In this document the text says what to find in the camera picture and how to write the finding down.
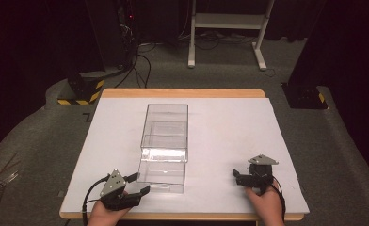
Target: black cable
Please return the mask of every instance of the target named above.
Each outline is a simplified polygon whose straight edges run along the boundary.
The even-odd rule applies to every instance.
[[[275,179],[275,181],[278,183],[279,188],[281,189],[281,183],[279,183],[278,179],[276,179],[276,177],[273,177],[273,179]],[[273,186],[272,184],[270,185],[271,187],[273,187],[273,189],[276,191],[276,193],[278,193],[279,195],[279,199],[281,199],[281,218],[284,222],[284,214],[285,214],[285,199],[283,197],[282,194],[282,190],[278,190],[275,186]]]
[[[147,73],[147,77],[146,77],[146,82],[144,83],[144,88],[147,87],[147,84],[149,82],[149,78],[150,78],[150,72],[152,70],[152,64],[150,63],[150,61],[143,55],[138,55],[139,57],[143,57],[144,59],[147,60],[147,63],[149,63],[149,72]]]
[[[64,226],[68,226],[68,224],[71,222],[71,220],[70,219],[67,219],[66,221],[65,221],[65,224],[64,224]]]
[[[138,48],[137,48],[137,50],[136,50],[136,58],[135,58],[135,62],[132,64],[131,69],[130,69],[130,70],[129,70],[129,72],[125,75],[125,77],[123,77],[123,79],[122,79],[122,80],[117,84],[117,86],[115,86],[114,88],[117,88],[120,84],[122,84],[122,83],[126,80],[126,78],[128,78],[128,76],[129,76],[129,74],[132,72],[132,70],[135,68],[135,65],[136,65],[136,63],[137,63],[137,56],[138,56],[137,51],[138,51]]]
[[[87,226],[88,225],[88,210],[87,210],[87,203],[88,203],[88,195],[90,194],[91,190],[96,186],[98,185],[99,183],[102,183],[102,182],[106,182],[108,181],[108,178],[110,177],[110,174],[108,174],[106,177],[98,180],[96,183],[93,184],[93,186],[91,186],[89,189],[88,189],[88,193],[86,194],[85,196],[85,199],[84,199],[84,203],[82,205],[82,220],[84,222],[84,226]]]

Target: transparent container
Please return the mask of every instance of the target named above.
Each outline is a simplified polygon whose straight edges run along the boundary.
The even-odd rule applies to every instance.
[[[187,128],[187,105],[148,105],[138,182],[150,183],[151,191],[184,192]]]

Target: wire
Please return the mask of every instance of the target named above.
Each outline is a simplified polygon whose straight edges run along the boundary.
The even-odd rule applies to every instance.
[[[122,83],[126,80],[126,78],[128,78],[128,76],[129,76],[129,74],[132,72],[132,70],[135,68],[135,65],[136,65],[136,63],[137,63],[137,56],[138,56],[137,51],[136,51],[136,58],[135,58],[135,62],[132,64],[131,69],[130,69],[130,70],[129,70],[129,72],[125,75],[125,77],[123,77],[123,79],[122,79],[122,80],[117,84],[117,86],[115,86],[114,88],[117,88],[120,84],[122,84]]]
[[[279,199],[281,199],[281,218],[284,222],[284,215],[285,215],[285,199],[283,197],[283,191],[281,189],[281,183],[279,183],[278,179],[276,179],[276,177],[273,176],[273,179],[275,179],[275,181],[278,183],[279,185],[279,189],[278,190],[275,186],[273,186],[272,184],[270,185],[271,187],[273,187],[273,189],[276,191],[276,193],[278,193],[279,195]]]
[[[84,226],[87,226],[88,225],[88,214],[87,214],[87,203],[88,203],[88,195],[90,194],[91,190],[96,186],[98,185],[99,183],[102,183],[102,182],[106,182],[108,181],[108,178],[110,177],[110,174],[108,174],[106,177],[98,180],[96,183],[93,184],[93,186],[91,186],[89,189],[88,189],[88,193],[86,194],[85,196],[85,199],[84,199],[84,203],[82,205],[82,220],[83,220],[83,223],[84,223]]]
[[[189,11],[190,11],[190,0],[187,0],[187,13],[186,13],[186,16],[185,16],[184,29],[182,30],[181,34],[179,35],[179,38],[184,34],[185,28],[187,27]]]
[[[138,56],[146,59],[147,63],[149,63],[149,72],[147,73],[146,82],[144,83],[144,88],[146,88],[148,83],[149,83],[150,72],[152,70],[152,64],[150,63],[150,61],[145,56],[143,56],[143,55],[138,55]]]

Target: hand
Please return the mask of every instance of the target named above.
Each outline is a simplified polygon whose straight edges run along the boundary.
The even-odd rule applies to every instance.
[[[101,201],[97,201],[91,211],[88,226],[115,226],[129,210],[131,208],[119,211],[107,210]]]
[[[274,181],[273,186],[278,188],[278,183]],[[250,187],[245,187],[245,191],[254,205],[255,211],[266,226],[284,225],[281,215],[281,199],[273,187],[269,186],[261,196],[257,195]]]

